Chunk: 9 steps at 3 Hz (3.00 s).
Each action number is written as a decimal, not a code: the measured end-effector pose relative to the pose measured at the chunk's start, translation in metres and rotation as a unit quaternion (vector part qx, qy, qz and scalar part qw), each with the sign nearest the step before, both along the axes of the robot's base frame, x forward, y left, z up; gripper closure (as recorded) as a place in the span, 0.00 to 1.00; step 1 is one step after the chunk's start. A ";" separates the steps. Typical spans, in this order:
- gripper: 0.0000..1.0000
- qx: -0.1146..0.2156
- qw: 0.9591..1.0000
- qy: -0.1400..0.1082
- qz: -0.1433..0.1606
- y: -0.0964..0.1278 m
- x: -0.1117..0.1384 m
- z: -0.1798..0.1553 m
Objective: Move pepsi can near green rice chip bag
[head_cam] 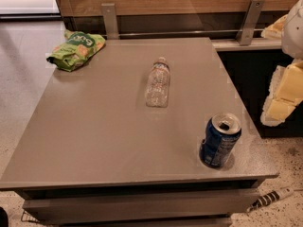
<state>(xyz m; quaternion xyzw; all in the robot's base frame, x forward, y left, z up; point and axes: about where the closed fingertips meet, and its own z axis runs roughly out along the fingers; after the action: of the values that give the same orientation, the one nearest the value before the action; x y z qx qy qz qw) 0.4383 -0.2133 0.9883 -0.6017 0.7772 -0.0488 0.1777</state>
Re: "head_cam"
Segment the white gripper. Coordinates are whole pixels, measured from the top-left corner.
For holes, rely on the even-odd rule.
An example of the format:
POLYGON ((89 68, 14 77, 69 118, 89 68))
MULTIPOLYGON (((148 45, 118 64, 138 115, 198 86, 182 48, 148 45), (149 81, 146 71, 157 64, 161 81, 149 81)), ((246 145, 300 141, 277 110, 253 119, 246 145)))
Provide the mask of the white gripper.
POLYGON ((287 67, 278 65, 272 75, 260 121, 265 126, 275 127, 303 101, 303 0, 298 0, 288 14, 264 28, 261 37, 281 39, 282 51, 300 59, 287 67))

